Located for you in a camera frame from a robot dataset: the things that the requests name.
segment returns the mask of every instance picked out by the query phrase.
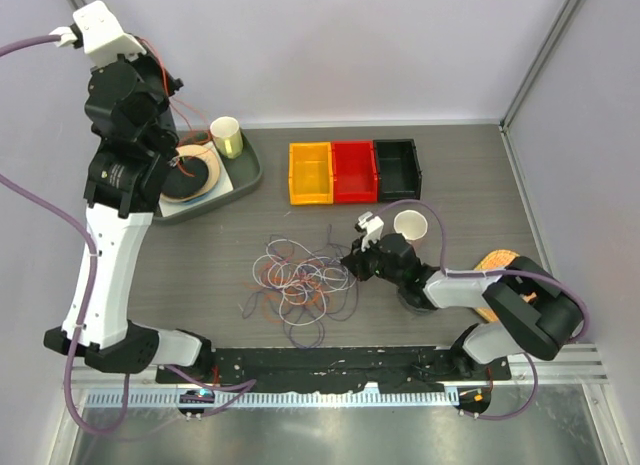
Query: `orange wire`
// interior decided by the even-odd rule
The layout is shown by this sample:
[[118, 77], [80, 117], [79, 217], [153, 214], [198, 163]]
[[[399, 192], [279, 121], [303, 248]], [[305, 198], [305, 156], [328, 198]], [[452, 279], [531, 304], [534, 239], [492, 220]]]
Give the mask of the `orange wire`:
[[[296, 264], [297, 262], [295, 260], [286, 260], [288, 262], [290, 262], [291, 264]], [[266, 263], [262, 269], [258, 272], [258, 276], [262, 276], [262, 274], [264, 273], [265, 270], [267, 270], [269, 268], [269, 263]], [[275, 285], [282, 285], [286, 279], [284, 277], [272, 277], [270, 278], [271, 281], [274, 282]], [[291, 303], [288, 302], [288, 305], [290, 307], [292, 307], [291, 309], [293, 309], [293, 307], [306, 307], [308, 305], [315, 305], [315, 307], [318, 309], [318, 311], [322, 311], [322, 305], [320, 304], [320, 302], [318, 301], [321, 297], [322, 297], [322, 292], [320, 291], [320, 287], [321, 284], [318, 283], [313, 283], [313, 278], [310, 279], [302, 279], [302, 281], [306, 284], [310, 284], [316, 291], [316, 293], [314, 293], [311, 296], [310, 301], [307, 300], [303, 303]], [[279, 294], [273, 290], [268, 290], [265, 291], [264, 287], [256, 284], [256, 283], [247, 283], [247, 282], [242, 282], [242, 285], [247, 288], [248, 290], [251, 291], [263, 291], [263, 300], [262, 300], [262, 304], [261, 304], [261, 308], [262, 308], [262, 315], [264, 316], [264, 318], [270, 322], [270, 323], [274, 323], [276, 325], [280, 325], [283, 323], [283, 320], [281, 318], [273, 318], [272, 316], [270, 316], [269, 312], [273, 313], [273, 309], [271, 309], [271, 307], [268, 306], [267, 300], [268, 299], [277, 299], [279, 297]], [[331, 299], [331, 295], [326, 294], [325, 295], [325, 301], [327, 301], [327, 312], [329, 312], [331, 310], [331, 308], [334, 306], [335, 301]]]
[[[167, 94], [167, 98], [169, 99], [169, 105], [171, 107], [171, 109], [176, 112], [183, 120], [184, 122], [187, 124], [187, 127], [189, 128], [189, 132], [191, 132], [191, 135], [187, 135], [187, 137], [183, 138], [182, 140], [180, 140], [180, 142], [178, 142], [178, 146], [184, 145], [184, 142], [186, 142], [187, 140], [189, 140], [190, 138], [194, 137], [195, 135], [197, 135], [199, 132], [198, 131], [194, 131], [193, 127], [191, 126], [191, 122], [189, 121], [189, 119], [173, 104], [171, 103], [172, 100], [178, 102], [179, 104], [181, 104], [182, 106], [186, 107], [187, 109], [191, 110], [192, 112], [196, 113], [197, 115], [199, 115], [205, 123], [208, 122], [207, 118], [205, 117], [204, 113], [202, 113], [201, 111], [199, 111], [198, 109], [192, 107], [191, 105], [183, 102], [182, 100], [178, 99], [178, 98], [171, 98], [169, 97], [169, 80], [167, 78], [167, 69], [164, 66], [164, 62], [162, 61], [162, 58], [160, 57], [160, 54], [158, 53], [158, 51], [155, 49], [155, 47], [153, 45], [151, 45], [151, 43], [144, 39], [141, 38], [140, 41], [142, 43], [144, 43], [147, 47], [149, 47], [149, 50], [151, 50], [151, 52], [156, 56], [156, 58], [158, 59], [158, 64], [160, 65], [160, 70], [162, 71], [162, 85], [164, 87], [164, 91]], [[203, 142], [195, 142], [194, 145], [204, 145], [205, 143], [208, 143], [212, 140], [211, 138], [211, 133], [207, 130], [206, 131], [207, 134], [207, 140], [203, 141]], [[192, 155], [188, 158], [195, 158], [195, 157], [199, 157], [200, 155], [204, 155], [206, 152], [208, 152], [209, 150], [205, 150], [197, 155]], [[180, 169], [180, 171], [187, 175], [188, 177], [195, 177], [195, 175], [188, 173], [182, 166], [180, 163], [178, 163], [178, 168]]]

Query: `gray tabletop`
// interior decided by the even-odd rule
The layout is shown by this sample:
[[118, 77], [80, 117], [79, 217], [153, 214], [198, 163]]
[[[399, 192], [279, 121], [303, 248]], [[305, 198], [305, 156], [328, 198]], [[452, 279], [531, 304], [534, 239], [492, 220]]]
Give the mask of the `gray tabletop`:
[[[180, 328], [215, 346], [291, 346], [283, 328], [263, 313], [243, 319], [253, 262], [271, 234], [310, 249], [332, 240], [349, 245], [359, 215], [377, 204], [294, 207], [288, 196], [288, 144], [375, 138], [413, 138], [423, 170], [422, 198], [440, 212], [448, 232], [448, 266], [472, 268], [495, 249], [538, 260], [531, 230], [498, 128], [492, 125], [247, 130], [264, 179], [257, 191], [199, 218], [153, 226], [145, 238], [132, 287], [129, 316], [149, 326]], [[396, 212], [383, 216], [391, 223]], [[419, 255], [436, 265], [440, 236], [432, 217]], [[345, 322], [323, 320], [324, 346], [449, 345], [479, 321], [466, 309], [416, 317], [399, 304], [391, 284], [360, 285], [358, 309]], [[296, 337], [313, 342], [313, 326]]]

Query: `red bin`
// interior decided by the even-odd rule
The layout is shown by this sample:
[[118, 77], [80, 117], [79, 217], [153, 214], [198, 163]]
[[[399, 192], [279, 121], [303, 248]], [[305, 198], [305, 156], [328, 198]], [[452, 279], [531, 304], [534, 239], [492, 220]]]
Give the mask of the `red bin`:
[[333, 203], [378, 201], [373, 141], [331, 142]]

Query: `yellow bin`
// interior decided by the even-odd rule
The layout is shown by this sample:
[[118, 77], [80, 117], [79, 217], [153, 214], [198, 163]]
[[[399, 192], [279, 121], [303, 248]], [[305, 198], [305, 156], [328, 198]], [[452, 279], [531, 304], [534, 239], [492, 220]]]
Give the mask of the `yellow bin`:
[[331, 142], [289, 144], [291, 205], [333, 203]]

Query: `metal floor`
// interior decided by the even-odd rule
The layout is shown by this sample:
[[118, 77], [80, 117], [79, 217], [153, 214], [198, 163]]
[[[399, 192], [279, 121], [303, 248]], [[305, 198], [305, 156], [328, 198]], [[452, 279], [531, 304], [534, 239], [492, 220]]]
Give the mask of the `metal floor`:
[[[530, 387], [494, 390], [490, 411], [513, 410]], [[106, 425], [115, 410], [88, 410]], [[176, 417], [136, 409], [120, 437], [136, 437]], [[389, 465], [604, 464], [581, 386], [540, 387], [523, 415], [501, 422], [459, 417], [450, 407], [231, 410], [201, 422], [177, 421], [146, 439], [122, 443], [80, 435], [73, 465]]]

